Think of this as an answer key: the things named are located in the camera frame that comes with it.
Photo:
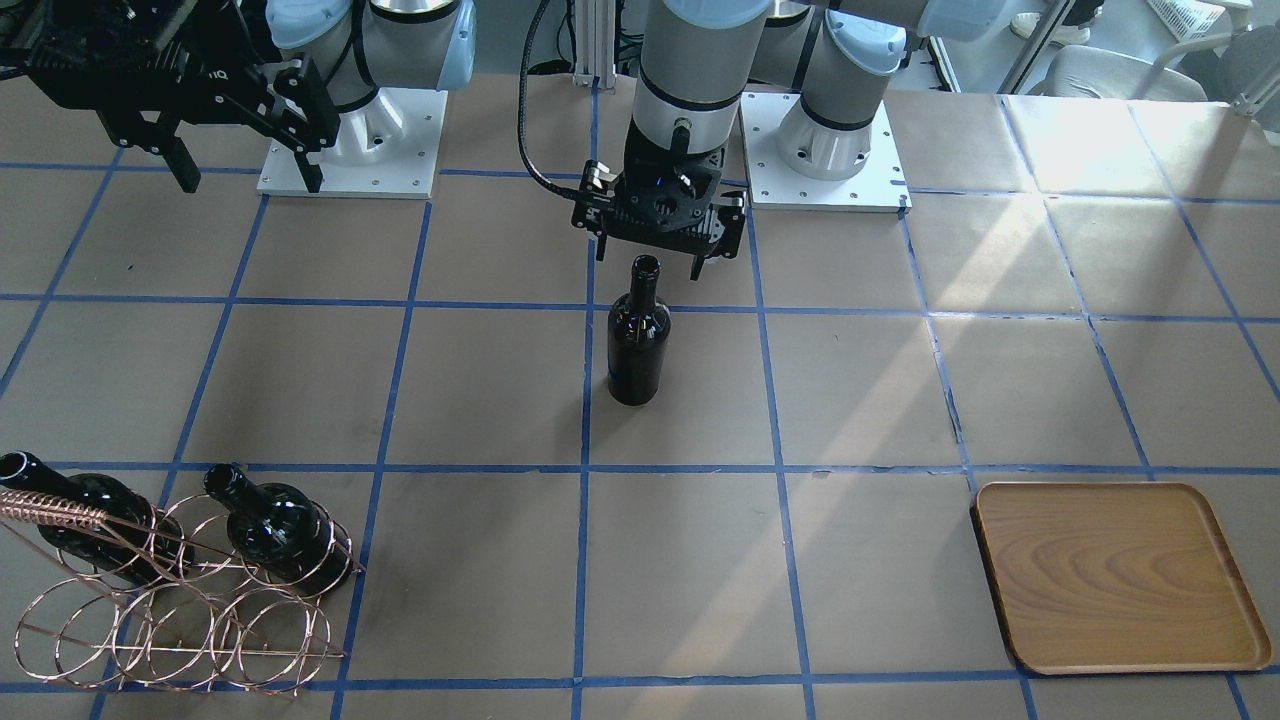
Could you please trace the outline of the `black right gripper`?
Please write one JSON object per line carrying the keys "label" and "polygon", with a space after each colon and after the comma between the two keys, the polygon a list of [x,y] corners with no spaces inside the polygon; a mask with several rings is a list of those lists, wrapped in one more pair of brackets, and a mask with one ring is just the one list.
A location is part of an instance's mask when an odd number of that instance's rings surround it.
{"label": "black right gripper", "polygon": [[339,111],[314,61],[279,59],[262,1],[3,3],[3,73],[97,111],[113,143],[161,158],[186,193],[201,172],[180,122],[248,126],[292,151],[306,191],[320,191],[308,155],[335,142]]}

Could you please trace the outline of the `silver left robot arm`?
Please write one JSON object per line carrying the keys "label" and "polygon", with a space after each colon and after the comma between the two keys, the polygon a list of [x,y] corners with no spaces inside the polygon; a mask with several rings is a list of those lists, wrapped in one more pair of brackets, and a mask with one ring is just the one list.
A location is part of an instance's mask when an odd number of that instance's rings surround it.
{"label": "silver left robot arm", "polygon": [[572,222],[733,258],[753,204],[906,211],[884,91],[910,38],[973,40],[1001,1],[653,1],[618,172],[589,161]]}

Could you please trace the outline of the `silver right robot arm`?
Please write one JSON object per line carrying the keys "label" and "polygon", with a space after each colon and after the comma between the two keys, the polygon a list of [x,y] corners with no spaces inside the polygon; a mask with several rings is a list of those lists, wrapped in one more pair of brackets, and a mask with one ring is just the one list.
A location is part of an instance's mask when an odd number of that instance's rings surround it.
{"label": "silver right robot arm", "polygon": [[429,199],[476,29],[471,1],[5,1],[3,76],[92,111],[187,193],[183,124],[269,138],[264,193]]}

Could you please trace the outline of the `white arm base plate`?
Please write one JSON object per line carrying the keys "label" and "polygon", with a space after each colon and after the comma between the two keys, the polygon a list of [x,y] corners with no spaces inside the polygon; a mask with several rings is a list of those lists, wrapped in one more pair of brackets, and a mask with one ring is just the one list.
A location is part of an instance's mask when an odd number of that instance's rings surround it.
{"label": "white arm base plate", "polygon": [[317,196],[430,200],[449,96],[381,88],[369,104],[342,114],[335,146],[317,155]]}
{"label": "white arm base plate", "polygon": [[869,126],[818,124],[797,94],[748,92],[740,102],[751,204],[762,209],[909,211],[913,208],[888,113]]}

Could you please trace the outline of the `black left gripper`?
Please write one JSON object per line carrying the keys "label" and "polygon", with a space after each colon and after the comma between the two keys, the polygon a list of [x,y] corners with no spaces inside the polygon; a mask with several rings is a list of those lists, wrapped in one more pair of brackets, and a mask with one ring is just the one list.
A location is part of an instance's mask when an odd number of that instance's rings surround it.
{"label": "black left gripper", "polygon": [[736,258],[745,227],[745,192],[714,196],[722,158],[685,158],[675,164],[643,161],[611,173],[586,161],[571,222],[594,234],[595,261],[605,260],[608,238],[695,256],[689,279],[701,277],[708,258]]}

